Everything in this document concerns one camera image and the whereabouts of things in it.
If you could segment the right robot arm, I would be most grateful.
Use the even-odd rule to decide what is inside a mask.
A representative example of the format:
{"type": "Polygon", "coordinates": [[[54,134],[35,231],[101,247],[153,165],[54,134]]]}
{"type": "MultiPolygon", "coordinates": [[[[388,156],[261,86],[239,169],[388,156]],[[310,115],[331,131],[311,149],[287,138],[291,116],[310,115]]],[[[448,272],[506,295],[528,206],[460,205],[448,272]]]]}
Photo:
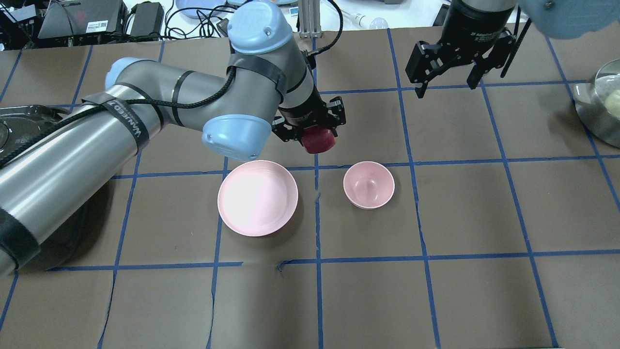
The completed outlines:
{"type": "Polygon", "coordinates": [[[505,77],[531,26],[569,40],[609,26],[619,13],[617,0],[453,0],[440,40],[416,42],[406,76],[423,98],[434,78],[471,65],[466,83],[476,89],[492,69],[505,77]]]}

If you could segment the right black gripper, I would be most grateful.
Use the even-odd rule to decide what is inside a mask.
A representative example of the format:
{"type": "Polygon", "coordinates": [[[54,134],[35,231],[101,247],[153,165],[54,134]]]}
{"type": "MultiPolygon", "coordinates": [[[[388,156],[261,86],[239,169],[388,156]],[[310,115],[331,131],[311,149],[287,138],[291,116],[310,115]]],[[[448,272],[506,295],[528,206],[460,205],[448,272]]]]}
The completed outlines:
{"type": "Polygon", "coordinates": [[[516,5],[515,0],[452,0],[438,42],[416,42],[405,67],[417,97],[448,69],[472,65],[466,82],[476,89],[483,75],[503,68],[516,43],[506,27],[516,5]]]}

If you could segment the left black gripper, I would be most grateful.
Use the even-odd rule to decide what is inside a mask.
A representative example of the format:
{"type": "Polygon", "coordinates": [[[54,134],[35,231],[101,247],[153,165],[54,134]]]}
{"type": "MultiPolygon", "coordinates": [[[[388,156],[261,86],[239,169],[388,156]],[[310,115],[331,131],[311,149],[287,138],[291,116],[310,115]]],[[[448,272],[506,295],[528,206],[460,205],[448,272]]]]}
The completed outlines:
{"type": "Polygon", "coordinates": [[[324,102],[316,87],[299,106],[279,107],[278,111],[283,119],[275,119],[271,130],[282,142],[303,143],[303,130],[312,126],[329,128],[334,137],[338,137],[337,128],[347,123],[342,97],[337,96],[329,102],[324,102]]]}

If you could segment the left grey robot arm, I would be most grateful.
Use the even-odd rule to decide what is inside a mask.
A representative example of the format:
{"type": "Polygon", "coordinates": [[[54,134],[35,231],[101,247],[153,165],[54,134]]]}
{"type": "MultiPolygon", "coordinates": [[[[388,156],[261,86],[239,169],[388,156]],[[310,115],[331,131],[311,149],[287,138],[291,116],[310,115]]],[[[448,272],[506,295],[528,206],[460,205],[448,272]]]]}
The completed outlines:
{"type": "Polygon", "coordinates": [[[343,101],[324,102],[313,79],[327,46],[301,50],[269,0],[242,4],[226,26],[226,77],[146,58],[121,58],[103,92],[1,159],[1,276],[45,240],[169,124],[202,133],[211,151],[256,160],[270,135],[308,153],[330,150],[346,122],[343,101]]]}

